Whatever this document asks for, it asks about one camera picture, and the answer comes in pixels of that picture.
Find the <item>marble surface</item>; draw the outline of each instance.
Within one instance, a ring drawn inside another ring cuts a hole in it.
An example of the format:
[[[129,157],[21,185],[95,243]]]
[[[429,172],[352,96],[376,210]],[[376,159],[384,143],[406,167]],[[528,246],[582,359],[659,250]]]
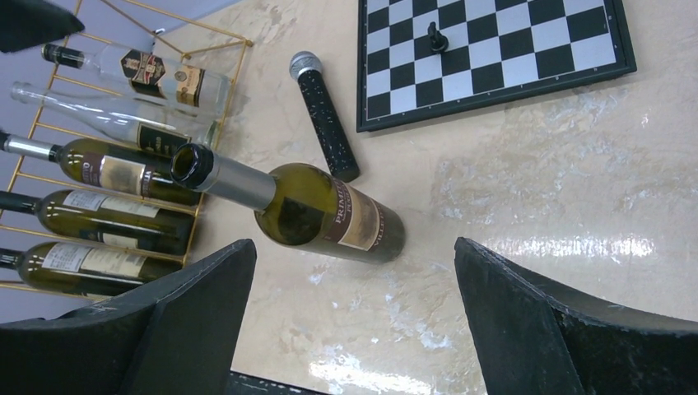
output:
[[[316,53],[363,175],[398,212],[402,257],[371,266],[284,249],[252,213],[202,212],[195,255],[241,238],[258,269],[232,367],[344,394],[483,394],[458,294],[459,236],[592,295],[698,320],[698,4],[625,1],[639,71],[622,79],[357,134],[355,2],[245,0],[203,21],[252,39],[221,152],[261,170],[325,168],[291,56]],[[166,35],[186,49],[225,37]],[[235,49],[193,63],[232,75]]]

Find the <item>chessboard frame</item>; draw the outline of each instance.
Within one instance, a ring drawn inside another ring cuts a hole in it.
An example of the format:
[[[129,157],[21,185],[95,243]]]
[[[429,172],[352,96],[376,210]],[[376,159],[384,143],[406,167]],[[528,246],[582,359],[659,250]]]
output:
[[[523,86],[512,86],[493,92],[492,94],[474,95],[461,100],[452,100],[425,108],[414,109],[404,114],[392,114],[377,119],[367,119],[366,113],[366,39],[368,30],[368,13],[365,11],[369,0],[358,2],[359,26],[357,45],[357,84],[356,84],[356,131],[376,132],[394,128],[409,123],[417,123],[428,119],[436,119],[445,115],[463,113],[492,105],[500,105],[515,100],[521,100],[537,95],[563,91],[570,88],[585,86],[595,82],[607,81],[623,75],[636,72],[637,63],[633,51],[631,35],[626,19],[622,0],[604,0],[608,21],[608,30],[616,46],[617,61],[614,64],[597,67],[596,69],[573,72],[560,76],[556,80],[543,79]]]

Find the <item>black and white checkered board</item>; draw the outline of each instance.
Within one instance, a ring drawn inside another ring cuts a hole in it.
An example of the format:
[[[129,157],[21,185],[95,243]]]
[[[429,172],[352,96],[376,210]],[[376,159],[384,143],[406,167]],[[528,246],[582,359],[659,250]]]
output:
[[[359,1],[359,132],[636,70],[621,0]],[[433,54],[427,27],[449,39]]]

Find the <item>black microphone handle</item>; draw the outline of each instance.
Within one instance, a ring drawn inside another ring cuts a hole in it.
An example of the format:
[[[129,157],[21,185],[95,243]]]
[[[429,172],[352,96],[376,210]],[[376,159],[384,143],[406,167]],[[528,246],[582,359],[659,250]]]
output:
[[[306,70],[298,76],[300,93],[308,108],[310,120],[315,127],[323,149],[329,172],[332,176],[348,183],[361,174],[351,150],[347,135],[334,109],[322,73]]]

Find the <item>gold metal rack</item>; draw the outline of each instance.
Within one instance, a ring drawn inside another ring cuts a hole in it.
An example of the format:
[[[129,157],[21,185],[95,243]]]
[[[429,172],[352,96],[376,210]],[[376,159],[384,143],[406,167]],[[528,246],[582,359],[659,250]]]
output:
[[[229,48],[229,47],[234,47],[234,46],[240,46],[240,47],[241,47],[240,55],[239,55],[239,59],[238,59],[238,63],[237,63],[237,65],[235,66],[235,73],[234,73],[234,76],[230,79],[230,92],[229,92],[229,94],[228,94],[228,98],[227,98],[227,101],[226,101],[226,107],[225,107],[225,110],[224,110],[224,112],[223,112],[223,115],[221,116],[221,119],[219,119],[219,126],[218,126],[218,127],[220,128],[220,131],[219,131],[219,133],[217,134],[217,137],[220,139],[220,136],[221,136],[222,132],[225,130],[226,120],[227,120],[228,115],[229,115],[229,112],[230,112],[230,104],[232,103],[233,96],[234,96],[234,94],[235,94],[235,84],[236,84],[236,82],[238,81],[238,78],[239,78],[239,76],[240,76],[240,69],[242,68],[242,62],[243,62],[245,50],[246,50],[248,47],[251,47],[251,46],[253,45],[253,42],[252,42],[251,40],[249,40],[249,39],[246,39],[246,38],[245,38],[244,36],[242,36],[242,35],[237,35],[237,34],[235,34],[235,33],[229,32],[229,31],[227,31],[227,30],[219,29],[219,28],[217,28],[217,27],[215,27],[215,26],[210,26],[210,25],[208,25],[208,24],[205,24],[205,23],[202,23],[202,22],[199,22],[199,21],[193,21],[193,20],[188,19],[188,18],[185,18],[185,17],[183,17],[183,16],[179,16],[179,15],[176,15],[176,14],[174,14],[174,13],[161,10],[160,8],[152,7],[152,6],[149,6],[149,5],[147,5],[147,4],[143,4],[143,3],[141,3],[141,2],[137,2],[137,1],[135,1],[135,0],[120,0],[121,2],[129,3],[129,4],[132,4],[132,5],[134,5],[134,6],[138,6],[138,7],[140,7],[140,8],[144,8],[144,9],[150,10],[150,11],[152,11],[152,12],[157,12],[157,13],[159,13],[159,14],[161,14],[161,15],[169,16],[169,17],[171,17],[171,18],[174,18],[174,19],[177,19],[177,20],[179,20],[179,21],[185,22],[186,24],[195,25],[195,26],[201,27],[201,28],[203,28],[203,29],[207,29],[207,30],[210,30],[210,31],[219,33],[219,34],[221,34],[221,35],[227,35],[227,36],[231,37],[232,39],[234,39],[234,40],[231,41],[230,43],[214,45],[214,46],[207,47],[207,48],[202,48],[202,49],[193,49],[193,50],[189,50],[189,51],[183,51],[183,50],[177,48],[176,46],[172,45],[172,43],[170,43],[168,40],[163,39],[162,37],[160,37],[159,35],[157,35],[153,30],[148,29],[145,25],[143,25],[141,22],[139,22],[139,21],[137,21],[136,19],[134,19],[132,16],[130,16],[130,15],[127,14],[126,12],[122,11],[120,8],[116,7],[111,1],[109,1],[109,0],[100,0],[100,1],[101,1],[102,3],[104,3],[107,7],[111,8],[112,10],[114,10],[115,12],[117,12],[118,14],[120,14],[121,16],[123,16],[123,17],[125,17],[126,19],[128,19],[129,21],[131,21],[134,25],[136,25],[136,26],[138,26],[138,27],[144,29],[144,31],[148,32],[148,33],[149,33],[150,35],[152,35],[156,40],[159,40],[162,44],[164,44],[164,45],[170,47],[170,48],[173,49],[175,52],[177,52],[177,53],[179,54],[179,56],[180,56],[180,62],[185,62],[185,61],[191,59],[191,58],[192,58],[192,55],[198,54],[198,53],[204,53],[204,52],[207,52],[207,51],[212,51],[212,50],[217,50],[217,49],[224,49],[224,48]],[[77,0],[76,6],[75,6],[75,8],[74,8],[74,10],[73,10],[73,13],[74,13],[75,15],[77,15],[77,13],[80,11],[80,8],[81,8],[82,3],[83,3],[83,0]],[[83,33],[79,33],[79,35],[82,36],[82,37],[86,37],[86,38],[88,38],[88,39],[92,39],[92,40],[95,40],[95,41],[99,41],[99,42],[104,43],[104,44],[111,44],[111,43],[112,43],[111,40],[104,39],[104,38],[98,37],[98,36],[96,36],[96,35],[90,35],[90,34],[87,34],[87,33],[84,33],[84,32],[83,32]],[[70,40],[70,38],[67,37],[67,38],[63,41],[63,45],[67,45],[68,42],[69,42],[69,40]],[[65,81],[65,82],[69,82],[69,83],[72,83],[72,84],[75,84],[75,85],[78,85],[78,86],[84,86],[84,87],[91,88],[91,89],[94,89],[94,90],[97,90],[97,91],[101,91],[101,92],[104,92],[104,93],[110,93],[110,94],[113,94],[113,95],[120,95],[118,92],[110,91],[110,90],[107,90],[107,89],[102,88],[102,87],[99,87],[99,86],[93,86],[93,85],[91,85],[91,84],[86,84],[85,82],[81,82],[81,81],[78,81],[78,80],[75,80],[75,79],[72,79],[72,78],[59,76],[59,75],[58,75],[58,65],[55,65],[53,71],[51,72],[51,76],[50,76],[50,78],[49,78],[49,84],[48,84],[48,88],[49,88],[49,89],[51,88],[51,86],[53,85],[53,83],[54,83],[55,81]],[[91,136],[91,135],[87,135],[87,134],[85,134],[85,133],[76,132],[76,131],[69,130],[69,129],[66,129],[66,128],[60,128],[60,127],[58,127],[58,126],[54,126],[54,125],[47,124],[47,123],[42,123],[42,122],[39,121],[40,116],[41,116],[41,114],[42,114],[42,111],[43,111],[43,107],[39,107],[39,109],[36,111],[36,115],[34,116],[34,120],[32,121],[30,130],[29,130],[29,133],[28,133],[28,136],[27,136],[28,138],[32,138],[32,137],[34,136],[34,133],[35,133],[35,130],[36,130],[37,127],[42,127],[42,128],[47,128],[47,129],[49,129],[49,130],[54,130],[54,131],[56,131],[56,132],[66,133],[66,134],[69,134],[69,135],[72,135],[72,136],[75,136],[75,137],[79,137],[79,138],[92,138],[92,139],[101,140],[101,141],[104,141],[104,142],[109,142],[109,143],[111,143],[111,144],[123,145],[123,144],[121,144],[121,143],[119,143],[119,142],[115,142],[115,141],[113,141],[113,140],[108,140],[108,139],[104,139],[104,138],[100,138],[100,137],[94,137],[94,136]],[[217,146],[217,144],[218,144],[218,140],[216,140],[216,141],[214,142],[214,146]],[[170,210],[182,211],[182,212],[187,212],[187,213],[189,213],[189,214],[192,214],[192,215],[194,216],[194,223],[193,223],[193,227],[192,227],[192,233],[191,233],[191,235],[190,235],[190,237],[189,237],[189,241],[188,241],[188,245],[187,245],[186,254],[185,254],[183,257],[175,257],[175,256],[171,256],[171,255],[161,254],[161,253],[151,253],[151,252],[139,251],[139,250],[131,250],[131,251],[130,251],[130,252],[132,252],[132,253],[140,253],[140,254],[142,254],[142,255],[151,256],[151,257],[167,258],[167,259],[170,259],[170,260],[182,262],[183,264],[186,264],[186,263],[187,263],[187,259],[188,259],[189,255],[190,255],[191,248],[192,248],[193,235],[194,235],[194,232],[196,231],[197,224],[198,224],[199,213],[200,213],[201,207],[202,207],[202,205],[203,205],[204,196],[201,197],[201,199],[199,200],[199,203],[198,203],[198,205],[197,205],[196,207],[181,207],[181,206],[176,206],[176,205],[168,204],[167,202],[162,202],[162,201],[157,201],[157,200],[151,200],[151,199],[144,198],[144,197],[136,197],[136,196],[133,196],[133,195],[127,195],[127,194],[124,194],[124,193],[118,193],[118,192],[115,192],[115,191],[109,191],[109,190],[98,189],[98,188],[91,188],[91,187],[89,187],[89,186],[82,185],[82,184],[65,183],[65,182],[63,182],[63,181],[56,180],[56,179],[50,179],[50,178],[42,177],[42,176],[39,176],[39,175],[28,174],[28,173],[25,173],[25,172],[21,171],[21,167],[22,167],[22,163],[23,163],[23,162],[24,162],[24,156],[20,156],[19,159],[17,160],[15,169],[14,169],[14,171],[12,172],[12,177],[11,177],[11,179],[10,179],[10,183],[9,183],[8,186],[7,186],[7,191],[8,191],[8,192],[11,192],[11,191],[12,191],[12,189],[13,189],[14,186],[15,186],[16,181],[17,181],[20,177],[22,177],[22,178],[25,178],[25,179],[33,179],[33,180],[43,181],[43,182],[50,183],[50,184],[61,185],[61,186],[68,187],[68,188],[87,190],[87,191],[92,191],[92,192],[98,192],[98,193],[108,194],[108,195],[112,195],[112,196],[119,196],[120,198],[128,198],[128,199],[132,199],[132,200],[140,200],[140,201],[148,202],[148,204],[151,204],[151,205],[154,205],[154,206],[163,207],[163,208],[168,208],[168,209],[170,209]],[[3,211],[0,210],[0,230],[10,230],[10,231],[13,231],[13,232],[23,233],[23,234],[27,234],[27,235],[34,235],[34,236],[40,236],[40,237],[47,237],[47,238],[57,239],[57,240],[62,240],[62,241],[72,241],[72,242],[76,242],[76,243],[79,243],[79,244],[86,244],[86,245],[92,245],[92,246],[100,246],[100,247],[107,247],[107,248],[117,249],[117,248],[115,248],[115,247],[105,246],[104,244],[93,243],[93,242],[90,242],[90,241],[87,241],[87,240],[83,240],[83,239],[73,239],[73,238],[68,238],[68,237],[64,237],[64,236],[61,236],[61,235],[54,235],[54,234],[50,234],[50,233],[38,232],[38,231],[34,231],[34,230],[27,230],[27,229],[18,228],[18,227],[15,227],[15,226],[4,225],[4,224],[2,223],[2,214],[3,214]],[[42,292],[42,293],[49,293],[49,294],[55,294],[55,295],[70,296],[70,295],[66,295],[66,294],[56,294],[56,293],[54,293],[54,292],[49,292],[49,291],[44,291],[44,290],[36,290],[35,288],[31,288],[31,287],[29,287],[29,286],[27,286],[27,285],[24,285],[24,284],[17,285],[17,282],[18,282],[18,281],[0,281],[0,288],[9,288],[9,289],[14,289],[14,290],[29,290],[29,291],[34,291],[34,292]]]

